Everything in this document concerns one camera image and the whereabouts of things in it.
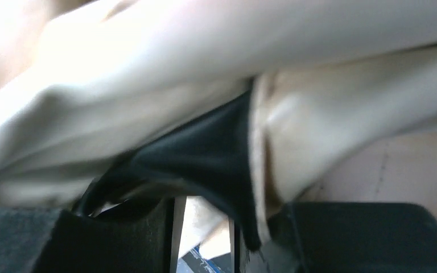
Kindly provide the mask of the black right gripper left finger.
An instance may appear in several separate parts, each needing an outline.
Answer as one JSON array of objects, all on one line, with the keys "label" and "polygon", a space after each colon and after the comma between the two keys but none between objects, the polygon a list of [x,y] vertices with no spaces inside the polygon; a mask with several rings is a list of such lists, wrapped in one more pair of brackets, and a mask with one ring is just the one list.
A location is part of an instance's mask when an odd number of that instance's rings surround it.
[{"label": "black right gripper left finger", "polygon": [[173,202],[130,222],[0,208],[0,272],[169,272]]}]

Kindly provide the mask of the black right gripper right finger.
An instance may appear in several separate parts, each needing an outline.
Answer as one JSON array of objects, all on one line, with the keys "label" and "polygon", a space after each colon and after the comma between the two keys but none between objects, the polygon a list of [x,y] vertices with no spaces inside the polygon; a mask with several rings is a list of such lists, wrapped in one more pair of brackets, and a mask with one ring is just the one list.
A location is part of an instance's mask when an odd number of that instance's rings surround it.
[{"label": "black right gripper right finger", "polygon": [[437,272],[437,220],[411,203],[299,202],[241,272]]}]

